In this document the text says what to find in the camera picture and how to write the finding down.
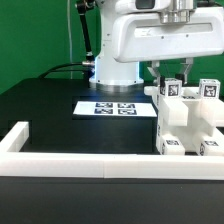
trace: white box structure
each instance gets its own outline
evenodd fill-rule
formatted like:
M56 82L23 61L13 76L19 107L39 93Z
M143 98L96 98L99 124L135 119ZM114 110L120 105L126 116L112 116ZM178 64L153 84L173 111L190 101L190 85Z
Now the white box structure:
M173 81L167 79L165 86ZM158 87L145 87L145 94L152 96L159 111L156 147L160 154L223 156L224 136L216 128L224 127L224 103L218 99L220 82L202 79L199 88L179 91L181 94L173 98L166 91L161 94ZM167 140L175 140L181 149Z

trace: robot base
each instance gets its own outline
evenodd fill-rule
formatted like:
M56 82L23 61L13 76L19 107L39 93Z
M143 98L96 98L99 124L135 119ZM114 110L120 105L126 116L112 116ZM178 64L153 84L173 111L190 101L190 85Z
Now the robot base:
M129 92L136 89L142 89L143 80L139 79L138 82L137 81L130 82L130 84L127 84L127 81L125 83L120 82L119 84L116 82L113 84L108 84L100 80L96 81L95 79L90 79L89 85L90 85L90 88L107 91L107 92Z

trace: black cable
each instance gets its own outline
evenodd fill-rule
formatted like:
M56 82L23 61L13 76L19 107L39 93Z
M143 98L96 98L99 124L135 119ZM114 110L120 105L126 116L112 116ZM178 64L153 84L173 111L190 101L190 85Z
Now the black cable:
M42 73L41 75L38 76L39 79L45 78L49 73L56 71L57 69L60 68L66 68L66 67L72 67L72 66L80 66L82 65L82 62L74 62L74 63L67 63L67 64L62 64L62 65L57 65L46 72Z
M94 8L94 2L95 1L92 1L92 0L87 1L87 2L84 0L79 0L76 2L76 8L79 13L79 18L80 18L80 22L81 22L81 26L82 26L87 61L94 61L94 56L93 56L93 52L92 52L92 48L91 48L89 31L88 31L85 14L88 10L91 10Z
M55 70L55 71L52 71L51 73L53 72L88 72L89 70L84 70L84 69L69 69L69 70Z
M41 77L41 79L45 78L47 75L51 73L59 73L59 72L89 72L90 70L87 69L69 69L69 70L52 70L51 72L47 73L45 76Z

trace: white plastic part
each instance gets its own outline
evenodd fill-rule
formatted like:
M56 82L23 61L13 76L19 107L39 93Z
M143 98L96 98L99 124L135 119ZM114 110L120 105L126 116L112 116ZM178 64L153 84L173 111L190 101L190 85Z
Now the white plastic part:
M0 176L224 180L224 158L2 153Z
M224 103L219 100L202 100L201 116L213 127L224 127Z
M179 99L160 97L160 113L168 125L187 126L188 107Z
M216 55L224 51L223 8L198 8L191 21L163 25L159 13L129 14L113 27L113 56L119 62Z
M116 3L115 9L117 13L126 14L126 13L137 13L137 12L155 12L162 11L165 8L168 8L171 4L171 0L162 0L155 1L155 6L153 9L137 9L136 0L120 0Z
M159 151L162 155L185 155L185 148L176 136L165 134L160 141Z
M169 139L180 141L185 152L224 156L224 135L216 128L224 126L224 103L216 99L219 92L208 99L199 95L198 87L182 88L181 97L176 99L162 96L157 87L145 87L144 93L152 96L159 111L156 147L161 154L162 144L168 135ZM175 146L170 146L170 150L176 155L180 152L175 151ZM164 152L169 154L166 145Z
M29 123L17 122L0 142L0 153L19 152L29 137Z

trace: white border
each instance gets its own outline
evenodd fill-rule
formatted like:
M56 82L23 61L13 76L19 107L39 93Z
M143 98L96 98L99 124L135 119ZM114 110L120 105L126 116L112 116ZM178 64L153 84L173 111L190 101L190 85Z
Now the white border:
M11 143L21 148L28 130L28 122L19 123L5 139L14 133L17 137ZM0 176L224 180L224 157L218 156L25 153L13 149L0 150Z

